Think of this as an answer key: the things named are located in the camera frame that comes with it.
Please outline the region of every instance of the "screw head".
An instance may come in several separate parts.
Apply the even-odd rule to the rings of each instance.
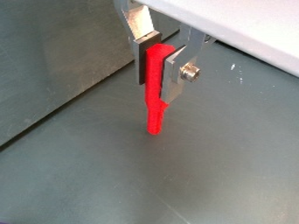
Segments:
[[[183,80],[195,82],[201,77],[202,70],[194,64],[187,63],[182,67],[181,73],[182,73]]]

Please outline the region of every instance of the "metal plate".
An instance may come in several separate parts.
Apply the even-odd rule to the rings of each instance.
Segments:
[[[134,65],[0,153],[0,222],[297,224],[299,79],[214,44],[146,133]]]

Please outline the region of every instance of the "gray surface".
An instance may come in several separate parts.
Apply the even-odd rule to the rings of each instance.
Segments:
[[[298,223],[299,80],[224,45],[205,51],[161,136],[130,65],[11,144],[0,221]]]
[[[0,145],[131,60],[113,0],[0,1]]]
[[[138,2],[299,76],[299,1]]]

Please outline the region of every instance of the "scratch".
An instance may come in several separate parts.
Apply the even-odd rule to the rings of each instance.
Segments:
[[[177,214],[177,216],[183,220],[186,224],[191,224],[186,218],[181,215],[181,213],[175,210],[175,208],[162,199],[162,197],[153,191],[150,190],[151,194],[163,202],[163,204],[169,207],[169,209]]]

